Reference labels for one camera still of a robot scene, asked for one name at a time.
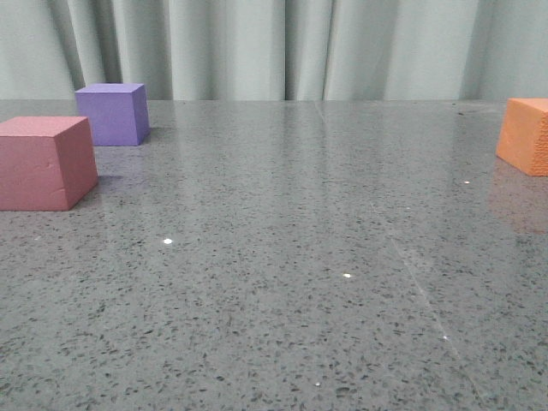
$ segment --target orange foam block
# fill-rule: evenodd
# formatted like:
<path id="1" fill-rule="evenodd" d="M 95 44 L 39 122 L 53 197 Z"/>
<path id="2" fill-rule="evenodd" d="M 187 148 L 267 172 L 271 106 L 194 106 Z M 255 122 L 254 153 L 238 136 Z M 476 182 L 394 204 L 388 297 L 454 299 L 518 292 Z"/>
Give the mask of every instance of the orange foam block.
<path id="1" fill-rule="evenodd" d="M 70 210 L 97 180 L 87 117 L 0 123 L 0 210 Z"/>
<path id="2" fill-rule="evenodd" d="M 530 176 L 548 176 L 548 98 L 509 98 L 497 155 Z"/>

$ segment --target block top face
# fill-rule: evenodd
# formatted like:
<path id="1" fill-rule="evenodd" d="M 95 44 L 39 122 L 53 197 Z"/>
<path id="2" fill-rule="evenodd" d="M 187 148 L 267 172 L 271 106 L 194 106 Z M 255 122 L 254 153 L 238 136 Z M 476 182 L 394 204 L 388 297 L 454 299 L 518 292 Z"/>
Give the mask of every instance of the block top face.
<path id="1" fill-rule="evenodd" d="M 56 137 L 79 122 L 84 116 L 21 116 L 0 122 L 2 137 Z"/>
<path id="2" fill-rule="evenodd" d="M 508 101 L 525 104 L 536 110 L 548 113 L 548 98 L 509 98 Z"/>
<path id="3" fill-rule="evenodd" d="M 134 92 L 142 83 L 96 83 L 81 88 L 77 92 Z"/>

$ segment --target fabric backdrop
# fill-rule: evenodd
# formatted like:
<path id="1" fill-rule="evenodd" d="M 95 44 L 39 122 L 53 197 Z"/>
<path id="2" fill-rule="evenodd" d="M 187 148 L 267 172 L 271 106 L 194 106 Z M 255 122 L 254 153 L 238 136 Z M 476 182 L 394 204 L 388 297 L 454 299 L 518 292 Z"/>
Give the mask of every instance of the fabric backdrop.
<path id="1" fill-rule="evenodd" d="M 548 0 L 0 0 L 0 98 L 548 97 Z"/>

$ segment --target block side face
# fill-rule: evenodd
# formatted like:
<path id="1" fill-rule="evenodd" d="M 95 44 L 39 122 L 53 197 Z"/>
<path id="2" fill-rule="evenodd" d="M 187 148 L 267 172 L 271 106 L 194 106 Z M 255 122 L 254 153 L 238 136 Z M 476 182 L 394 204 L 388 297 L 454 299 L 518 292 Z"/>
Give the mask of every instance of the block side face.
<path id="1" fill-rule="evenodd" d="M 534 145 L 531 176 L 548 176 L 548 113 L 542 116 L 539 137 Z"/>
<path id="2" fill-rule="evenodd" d="M 0 210 L 67 209 L 56 142 L 34 136 L 0 139 Z"/>
<path id="3" fill-rule="evenodd" d="M 139 144 L 150 133 L 150 123 L 148 119 L 148 106 L 146 104 L 146 89 L 145 86 L 140 87 L 133 93 L 134 100 L 134 115 L 135 127 L 137 129 L 137 138 Z"/>
<path id="4" fill-rule="evenodd" d="M 529 173 L 542 116 L 542 111 L 530 105 L 516 99 L 509 100 L 497 144 L 497 155 Z"/>
<path id="5" fill-rule="evenodd" d="M 55 137 L 81 122 L 80 116 L 20 116 L 0 123 L 0 137 Z"/>
<path id="6" fill-rule="evenodd" d="M 89 117 L 95 146 L 137 146 L 131 93 L 77 93 L 81 115 Z"/>
<path id="7" fill-rule="evenodd" d="M 59 135 L 57 153 L 68 208 L 72 208 L 98 180 L 92 131 L 87 119 Z"/>

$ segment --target gray countertop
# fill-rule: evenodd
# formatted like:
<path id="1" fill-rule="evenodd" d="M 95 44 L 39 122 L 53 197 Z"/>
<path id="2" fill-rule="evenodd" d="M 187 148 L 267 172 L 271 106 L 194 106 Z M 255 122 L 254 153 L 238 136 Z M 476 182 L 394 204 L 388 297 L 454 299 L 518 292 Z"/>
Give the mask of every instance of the gray countertop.
<path id="1" fill-rule="evenodd" d="M 72 211 L 0 212 L 0 409 L 545 409 L 548 178 L 495 158 L 504 104 L 149 109 Z"/>

